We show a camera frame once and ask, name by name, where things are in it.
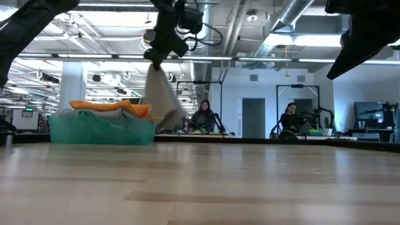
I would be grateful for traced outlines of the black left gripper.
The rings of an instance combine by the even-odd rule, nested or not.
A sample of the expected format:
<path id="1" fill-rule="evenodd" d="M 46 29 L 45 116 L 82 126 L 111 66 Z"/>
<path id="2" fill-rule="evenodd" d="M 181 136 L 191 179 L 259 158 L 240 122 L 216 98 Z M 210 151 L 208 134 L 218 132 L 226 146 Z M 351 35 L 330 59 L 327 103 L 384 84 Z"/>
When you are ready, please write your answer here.
<path id="1" fill-rule="evenodd" d="M 189 47 L 175 32 L 177 25 L 177 12 L 173 6 L 174 0 L 150 0 L 158 10 L 157 21 L 154 27 L 155 36 L 151 46 L 144 53 L 144 59 L 150 60 L 156 71 L 160 70 L 161 63 L 166 59 L 166 51 L 162 49 L 167 46 L 169 52 L 174 52 L 179 57 L 184 56 Z"/>

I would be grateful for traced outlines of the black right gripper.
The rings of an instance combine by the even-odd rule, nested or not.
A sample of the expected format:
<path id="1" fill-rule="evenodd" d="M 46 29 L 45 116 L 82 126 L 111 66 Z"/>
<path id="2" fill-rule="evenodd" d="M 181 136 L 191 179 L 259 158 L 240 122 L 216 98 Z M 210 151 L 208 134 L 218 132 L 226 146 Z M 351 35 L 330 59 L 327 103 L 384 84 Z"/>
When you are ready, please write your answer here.
<path id="1" fill-rule="evenodd" d="M 354 13 L 341 36 L 342 50 L 327 74 L 336 79 L 373 58 L 382 48 L 400 39 L 400 16 Z"/>

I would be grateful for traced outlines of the orange microfiber towel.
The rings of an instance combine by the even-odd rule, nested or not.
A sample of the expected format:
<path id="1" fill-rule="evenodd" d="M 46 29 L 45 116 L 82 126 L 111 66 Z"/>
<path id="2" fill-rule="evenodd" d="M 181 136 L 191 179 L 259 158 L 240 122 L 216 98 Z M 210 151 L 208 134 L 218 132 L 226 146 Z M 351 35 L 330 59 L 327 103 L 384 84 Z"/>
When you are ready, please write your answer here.
<path id="1" fill-rule="evenodd" d="M 73 109 L 92 109 L 99 112 L 111 112 L 118 109 L 126 109 L 134 114 L 137 118 L 149 119 L 153 122 L 161 121 L 159 117 L 151 116 L 150 104 L 131 104 L 129 100 L 123 100 L 112 104 L 98 104 L 87 101 L 70 101 L 70 106 Z"/>

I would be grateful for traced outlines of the black ceiling device yellow band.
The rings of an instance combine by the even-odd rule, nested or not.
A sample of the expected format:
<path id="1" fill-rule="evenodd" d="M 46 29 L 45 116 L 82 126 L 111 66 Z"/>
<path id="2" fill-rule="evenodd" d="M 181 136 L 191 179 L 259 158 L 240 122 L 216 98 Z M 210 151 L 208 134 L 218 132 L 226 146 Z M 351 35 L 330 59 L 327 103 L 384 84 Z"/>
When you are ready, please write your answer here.
<path id="1" fill-rule="evenodd" d="M 145 43 L 151 43 L 154 38 L 155 38 L 156 32 L 153 29 L 147 29 L 143 34 L 142 34 L 142 40 Z"/>

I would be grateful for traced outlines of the background computer monitor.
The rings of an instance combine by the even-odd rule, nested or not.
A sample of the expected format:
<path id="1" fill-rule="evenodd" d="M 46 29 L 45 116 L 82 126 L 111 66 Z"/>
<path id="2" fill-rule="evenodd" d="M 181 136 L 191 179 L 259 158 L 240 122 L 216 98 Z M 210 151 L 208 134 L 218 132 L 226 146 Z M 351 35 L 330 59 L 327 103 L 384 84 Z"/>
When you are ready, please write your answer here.
<path id="1" fill-rule="evenodd" d="M 375 120 L 382 123 L 384 119 L 384 109 L 381 102 L 354 102 L 355 120 Z"/>

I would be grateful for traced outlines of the gray door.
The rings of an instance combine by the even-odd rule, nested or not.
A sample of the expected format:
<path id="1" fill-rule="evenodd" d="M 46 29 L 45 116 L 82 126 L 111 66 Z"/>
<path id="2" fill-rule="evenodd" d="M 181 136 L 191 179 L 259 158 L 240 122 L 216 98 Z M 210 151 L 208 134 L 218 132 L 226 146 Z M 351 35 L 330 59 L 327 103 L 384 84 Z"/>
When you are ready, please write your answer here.
<path id="1" fill-rule="evenodd" d="M 242 120 L 247 126 L 265 125 L 265 99 L 244 98 L 242 100 Z"/>
<path id="2" fill-rule="evenodd" d="M 296 114 L 300 116 L 309 116 L 313 114 L 313 100 L 312 99 L 295 99 Z"/>

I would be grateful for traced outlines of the person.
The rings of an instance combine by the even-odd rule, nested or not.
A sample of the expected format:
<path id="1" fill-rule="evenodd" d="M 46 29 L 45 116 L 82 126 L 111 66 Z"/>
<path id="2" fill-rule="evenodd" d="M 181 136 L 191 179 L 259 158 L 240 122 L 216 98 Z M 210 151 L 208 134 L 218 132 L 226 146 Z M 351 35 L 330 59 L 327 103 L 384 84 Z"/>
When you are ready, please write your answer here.
<path id="1" fill-rule="evenodd" d="M 300 128 L 306 123 L 306 119 L 296 113 L 296 108 L 296 104 L 290 102 L 287 105 L 285 112 L 281 115 L 280 122 L 283 131 L 286 130 L 291 131 L 292 133 L 299 133 Z"/>
<path id="2" fill-rule="evenodd" d="M 215 121 L 214 112 L 210 108 L 210 102 L 202 100 L 199 109 L 192 115 L 189 121 L 189 127 L 196 130 L 204 129 L 207 133 L 213 133 Z"/>

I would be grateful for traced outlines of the ceiling light strip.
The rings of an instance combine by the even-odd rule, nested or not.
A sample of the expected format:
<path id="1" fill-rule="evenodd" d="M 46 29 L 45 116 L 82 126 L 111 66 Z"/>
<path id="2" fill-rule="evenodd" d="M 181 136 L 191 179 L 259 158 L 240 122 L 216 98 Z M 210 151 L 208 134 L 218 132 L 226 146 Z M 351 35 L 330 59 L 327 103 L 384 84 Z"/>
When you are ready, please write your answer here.
<path id="1" fill-rule="evenodd" d="M 45 53 L 21 53 L 17 56 L 21 59 L 50 60 L 50 61 L 148 61 L 143 55 L 137 54 L 45 54 Z M 189 62 L 211 62 L 211 61 L 234 61 L 247 63 L 317 63 L 332 64 L 334 59 L 308 59 L 308 58 L 286 58 L 286 57 L 229 57 L 229 56 L 168 56 L 164 61 L 189 61 Z"/>

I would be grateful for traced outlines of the green plastic bin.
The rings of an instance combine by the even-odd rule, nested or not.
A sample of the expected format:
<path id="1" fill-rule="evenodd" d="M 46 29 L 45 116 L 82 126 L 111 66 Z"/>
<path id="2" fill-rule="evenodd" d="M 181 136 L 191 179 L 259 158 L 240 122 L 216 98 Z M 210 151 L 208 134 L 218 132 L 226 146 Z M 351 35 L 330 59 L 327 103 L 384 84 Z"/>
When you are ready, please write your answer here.
<path id="1" fill-rule="evenodd" d="M 105 117 L 104 126 L 86 126 L 74 117 L 51 116 L 51 141 L 69 144 L 148 145 L 153 142 L 156 124 L 148 119 Z"/>

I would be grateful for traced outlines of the white building column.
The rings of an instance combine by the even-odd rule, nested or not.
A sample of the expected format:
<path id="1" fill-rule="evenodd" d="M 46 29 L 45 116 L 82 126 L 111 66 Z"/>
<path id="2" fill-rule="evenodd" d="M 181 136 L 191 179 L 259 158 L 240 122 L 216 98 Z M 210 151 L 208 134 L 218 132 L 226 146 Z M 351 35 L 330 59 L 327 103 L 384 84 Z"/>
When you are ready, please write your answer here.
<path id="1" fill-rule="evenodd" d="M 62 64 L 59 112 L 72 109 L 70 101 L 83 101 L 86 95 L 88 72 L 82 62 L 64 61 Z"/>

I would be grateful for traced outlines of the silver ventilation duct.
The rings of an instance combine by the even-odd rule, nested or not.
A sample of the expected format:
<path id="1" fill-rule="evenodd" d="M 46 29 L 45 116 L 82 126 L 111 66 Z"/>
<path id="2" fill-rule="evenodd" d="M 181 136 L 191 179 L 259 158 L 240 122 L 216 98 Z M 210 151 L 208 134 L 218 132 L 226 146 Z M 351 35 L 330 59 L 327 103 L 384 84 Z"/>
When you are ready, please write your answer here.
<path id="1" fill-rule="evenodd" d="M 186 39 L 186 43 L 190 48 L 187 56 L 209 56 L 211 47 L 214 44 L 212 40 L 213 29 L 210 25 L 213 15 L 211 14 L 211 6 L 208 5 L 208 0 L 201 3 L 199 10 L 203 13 L 202 16 L 202 31 L 197 35 L 189 34 L 188 31 L 181 28 L 177 29 L 181 38 Z M 211 81 L 211 62 L 190 62 L 190 75 L 182 81 Z"/>
<path id="2" fill-rule="evenodd" d="M 263 40 L 259 47 L 250 54 L 254 58 L 266 58 L 277 44 L 267 44 L 272 33 L 285 27 L 292 26 L 304 14 L 315 0 L 284 0 L 282 8 L 268 16 L 262 34 Z"/>

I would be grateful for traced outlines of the black gantry frame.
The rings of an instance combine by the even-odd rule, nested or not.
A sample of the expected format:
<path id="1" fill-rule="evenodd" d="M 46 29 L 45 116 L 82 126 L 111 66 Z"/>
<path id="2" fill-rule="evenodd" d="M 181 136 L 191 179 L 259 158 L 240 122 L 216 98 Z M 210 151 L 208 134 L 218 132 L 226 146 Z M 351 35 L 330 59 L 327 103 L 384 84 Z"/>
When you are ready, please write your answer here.
<path id="1" fill-rule="evenodd" d="M 281 117 L 281 113 L 279 112 L 279 98 L 281 96 L 281 94 L 283 94 L 285 92 L 285 90 L 287 89 L 303 89 L 306 88 L 308 89 L 310 92 L 312 92 L 315 96 L 316 96 L 316 109 L 319 108 L 321 106 L 321 97 L 320 97 L 320 93 L 321 93 L 321 88 L 320 86 L 316 86 L 316 85 L 305 85 L 305 84 L 277 84 L 276 85 L 276 121 L 279 121 L 280 117 Z"/>
<path id="2" fill-rule="evenodd" d="M 193 108 L 198 108 L 203 99 L 209 98 L 211 101 L 211 88 L 216 87 L 219 96 L 219 107 L 223 106 L 223 83 L 221 81 L 178 81 L 174 90 L 177 98 L 183 103 L 192 104 Z"/>

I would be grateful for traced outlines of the black aluminium table frame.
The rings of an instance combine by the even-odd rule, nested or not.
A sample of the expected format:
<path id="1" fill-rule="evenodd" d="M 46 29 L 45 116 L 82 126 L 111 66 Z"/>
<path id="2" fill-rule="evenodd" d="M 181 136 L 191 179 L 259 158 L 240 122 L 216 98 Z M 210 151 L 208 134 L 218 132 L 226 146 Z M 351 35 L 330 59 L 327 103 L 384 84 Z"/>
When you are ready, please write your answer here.
<path id="1" fill-rule="evenodd" d="M 364 149 L 370 151 L 389 152 L 400 154 L 400 144 L 388 142 L 369 142 L 352 141 L 349 139 L 323 139 L 321 136 L 312 136 L 310 138 L 291 139 L 248 139 L 236 138 L 232 136 L 217 137 L 206 135 L 184 136 L 155 136 L 154 142 L 167 143 L 206 143 L 206 144 L 267 144 L 267 145 L 305 145 L 305 146 L 329 146 L 338 148 Z"/>

